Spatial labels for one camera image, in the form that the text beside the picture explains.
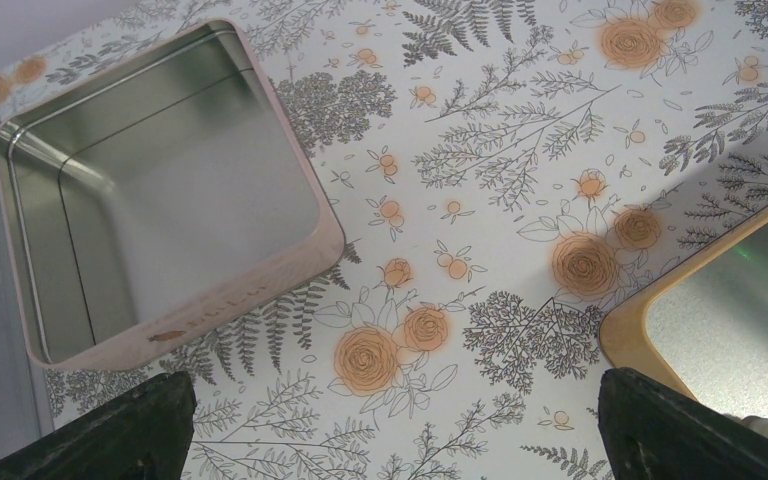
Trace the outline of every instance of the floral pattern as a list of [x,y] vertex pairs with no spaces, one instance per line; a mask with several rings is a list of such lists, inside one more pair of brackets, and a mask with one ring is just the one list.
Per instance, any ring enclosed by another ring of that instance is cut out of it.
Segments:
[[612,478],[601,319],[768,204],[768,0],[142,0],[1,71],[1,118],[209,18],[351,243],[142,369],[49,372],[56,423],[186,370],[188,480]]

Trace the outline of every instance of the black object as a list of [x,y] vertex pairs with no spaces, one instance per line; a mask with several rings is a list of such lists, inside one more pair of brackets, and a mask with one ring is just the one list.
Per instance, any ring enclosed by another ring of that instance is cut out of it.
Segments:
[[768,439],[631,368],[605,372],[599,432],[617,480],[768,479]]
[[179,480],[196,397],[186,372],[134,387],[0,460],[0,479]]

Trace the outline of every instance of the orange rose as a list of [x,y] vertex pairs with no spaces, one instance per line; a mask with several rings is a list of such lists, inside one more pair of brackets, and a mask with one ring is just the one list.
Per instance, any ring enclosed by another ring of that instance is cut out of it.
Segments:
[[602,52],[620,65],[643,68],[658,60],[664,42],[655,29],[641,20],[627,18],[609,23],[602,31]]
[[614,250],[602,237],[576,234],[555,247],[552,272],[555,280],[583,299],[596,299],[617,280],[619,267]]
[[422,307],[412,311],[393,333],[393,339],[404,347],[430,352],[440,348],[449,336],[449,325],[443,312]]
[[410,279],[410,264],[403,258],[394,258],[384,267],[384,283],[390,288],[399,288]]
[[334,370],[355,395],[366,396],[390,386],[399,363],[398,347],[386,330],[361,327],[346,332],[334,352]]
[[9,77],[0,75],[0,103],[4,103],[10,96],[10,90],[13,89],[13,82]]
[[47,64],[44,58],[40,56],[26,58],[16,67],[13,80],[21,84],[33,83],[45,73],[46,68]]
[[650,210],[622,212],[614,219],[614,229],[622,246],[631,250],[649,248],[661,236],[661,225]]
[[588,200],[593,200],[601,195],[605,187],[608,186],[605,183],[605,175],[595,168],[588,168],[581,172],[581,178],[575,182],[578,183],[578,195],[587,197]]
[[696,18],[696,9],[687,0],[664,0],[655,4],[653,17],[662,28],[686,27]]

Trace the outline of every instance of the floral tablecloth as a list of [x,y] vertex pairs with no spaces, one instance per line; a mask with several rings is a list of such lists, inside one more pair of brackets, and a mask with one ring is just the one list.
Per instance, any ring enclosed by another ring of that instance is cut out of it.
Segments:
[[140,370],[49,372],[57,424],[185,369],[185,478],[612,478],[601,318],[768,203],[768,0],[145,0],[6,69],[2,116],[216,17],[344,259]]

